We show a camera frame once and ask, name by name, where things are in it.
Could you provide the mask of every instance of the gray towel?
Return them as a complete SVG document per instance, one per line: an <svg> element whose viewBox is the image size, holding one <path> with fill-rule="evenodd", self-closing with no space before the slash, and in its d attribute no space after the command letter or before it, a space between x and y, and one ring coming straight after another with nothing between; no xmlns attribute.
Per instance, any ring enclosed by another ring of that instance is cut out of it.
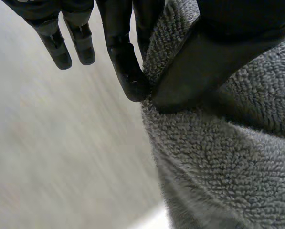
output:
<svg viewBox="0 0 285 229"><path fill-rule="evenodd" d="M167 3L144 62L152 84L198 14ZM146 100L142 115L174 228L285 229L285 41L210 103L163 115Z"/></svg>

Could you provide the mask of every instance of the light gray surface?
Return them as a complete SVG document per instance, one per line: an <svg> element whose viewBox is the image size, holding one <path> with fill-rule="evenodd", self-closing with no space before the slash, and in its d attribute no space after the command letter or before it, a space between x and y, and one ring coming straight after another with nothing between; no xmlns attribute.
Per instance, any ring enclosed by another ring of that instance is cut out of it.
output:
<svg viewBox="0 0 285 229"><path fill-rule="evenodd" d="M160 200L140 108L121 91L96 7L95 64L79 63L60 26L66 71L0 1L0 229L127 228Z"/></svg>

